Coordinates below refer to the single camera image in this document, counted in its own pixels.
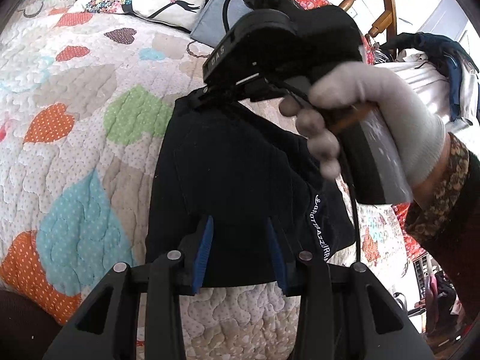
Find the gray glove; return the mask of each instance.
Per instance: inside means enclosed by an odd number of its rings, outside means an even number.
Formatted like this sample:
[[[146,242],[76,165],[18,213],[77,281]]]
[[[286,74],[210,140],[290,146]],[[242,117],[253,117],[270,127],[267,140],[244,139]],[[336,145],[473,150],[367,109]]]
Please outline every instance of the gray glove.
[[[347,62],[316,82],[309,101],[318,108],[342,108],[356,102],[377,102],[392,133],[411,186],[422,183],[442,153],[445,126],[439,116],[428,111],[417,94],[395,73],[361,62]],[[280,104],[286,116],[297,115],[297,130],[309,138],[310,152],[321,160],[325,177],[338,175],[338,142],[324,128],[314,110],[299,110],[292,99]]]

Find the light blue heart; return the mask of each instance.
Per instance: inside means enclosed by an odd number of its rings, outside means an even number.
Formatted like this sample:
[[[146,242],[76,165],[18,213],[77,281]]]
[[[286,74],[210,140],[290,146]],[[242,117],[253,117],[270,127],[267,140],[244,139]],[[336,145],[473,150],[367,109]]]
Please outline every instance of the light blue heart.
[[[130,241],[96,171],[54,201],[40,222],[37,251],[47,281],[68,296],[95,286],[119,261],[135,265]]]
[[[32,63],[34,65],[34,68],[38,69],[42,74],[42,76],[39,78],[39,81],[27,79],[25,81],[22,81],[22,87],[18,88],[17,85],[19,80],[18,77],[15,77],[16,79],[14,78],[10,81],[0,81],[0,89],[3,89],[7,92],[23,93],[38,88],[50,77],[49,67],[53,64],[54,61],[55,60],[50,56],[33,55],[31,57],[30,63]]]
[[[165,54],[153,48],[141,49],[138,52],[141,61],[161,61],[165,59]]]

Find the sleeve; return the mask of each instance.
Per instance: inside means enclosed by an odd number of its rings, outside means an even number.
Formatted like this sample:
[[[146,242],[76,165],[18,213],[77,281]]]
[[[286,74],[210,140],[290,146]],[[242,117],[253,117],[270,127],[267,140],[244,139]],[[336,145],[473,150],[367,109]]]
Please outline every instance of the sleeve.
[[[447,169],[433,195],[424,211],[411,204],[406,231],[445,270],[473,320],[480,311],[480,164],[453,134]]]

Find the brown heart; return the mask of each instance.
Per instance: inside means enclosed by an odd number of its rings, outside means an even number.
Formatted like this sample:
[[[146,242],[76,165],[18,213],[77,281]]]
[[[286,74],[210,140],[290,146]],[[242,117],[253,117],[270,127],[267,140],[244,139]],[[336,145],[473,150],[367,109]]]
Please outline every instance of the brown heart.
[[[135,40],[134,35],[137,33],[133,28],[120,28],[111,32],[106,32],[104,35],[114,42],[121,44],[132,44]]]

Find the orange polka dot heart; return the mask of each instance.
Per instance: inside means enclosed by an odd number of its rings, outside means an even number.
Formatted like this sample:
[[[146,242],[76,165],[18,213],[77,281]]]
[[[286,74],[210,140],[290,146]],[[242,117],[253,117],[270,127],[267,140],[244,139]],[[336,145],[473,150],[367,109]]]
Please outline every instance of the orange polka dot heart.
[[[62,103],[51,105],[33,119],[23,142],[53,142],[68,135],[74,127],[75,118],[65,114],[67,106]]]
[[[0,277],[64,325],[80,306],[81,294],[67,296],[47,281],[37,252],[36,235],[36,231],[26,231],[13,240],[0,264]]]

